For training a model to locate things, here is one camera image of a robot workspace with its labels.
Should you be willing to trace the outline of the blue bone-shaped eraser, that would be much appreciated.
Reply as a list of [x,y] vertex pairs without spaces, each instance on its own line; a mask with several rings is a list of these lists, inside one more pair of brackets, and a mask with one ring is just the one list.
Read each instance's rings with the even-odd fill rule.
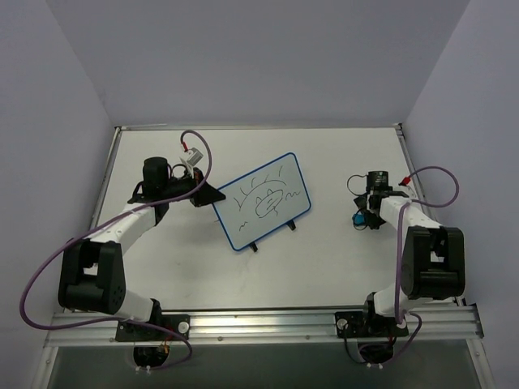
[[352,215],[352,225],[356,230],[364,230],[367,228],[366,219],[361,211],[357,211]]

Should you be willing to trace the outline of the blue framed whiteboard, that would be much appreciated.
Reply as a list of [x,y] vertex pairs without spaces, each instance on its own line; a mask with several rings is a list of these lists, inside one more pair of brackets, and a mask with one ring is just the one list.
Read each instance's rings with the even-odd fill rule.
[[307,185],[292,152],[228,182],[219,191],[226,200],[214,203],[213,209],[235,251],[250,247],[311,210]]

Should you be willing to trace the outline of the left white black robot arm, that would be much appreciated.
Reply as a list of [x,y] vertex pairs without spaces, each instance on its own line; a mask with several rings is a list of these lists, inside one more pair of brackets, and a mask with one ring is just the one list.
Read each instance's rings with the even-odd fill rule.
[[208,184],[196,167],[185,167],[183,175],[175,177],[166,158],[146,159],[143,179],[127,201],[123,217],[64,250],[58,286],[60,306],[135,321],[138,334],[146,340],[156,339],[164,328],[160,303],[128,289],[123,255],[162,221],[176,198],[204,207],[226,196]]

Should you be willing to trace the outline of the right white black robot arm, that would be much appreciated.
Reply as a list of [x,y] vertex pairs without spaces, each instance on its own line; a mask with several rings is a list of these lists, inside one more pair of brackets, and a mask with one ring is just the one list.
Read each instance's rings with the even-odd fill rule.
[[446,173],[454,184],[454,194],[445,203],[427,203],[413,199],[389,183],[387,171],[370,171],[364,177],[366,189],[354,203],[361,224],[377,230],[388,224],[396,230],[397,254],[395,280],[386,289],[368,295],[360,314],[362,329],[369,334],[382,332],[392,320],[401,326],[406,314],[423,304],[460,297],[465,292],[465,237],[456,227],[440,224],[427,216],[422,207],[444,208],[454,203],[460,185],[453,173],[439,166],[417,169],[404,177],[406,187],[413,177],[427,170]]

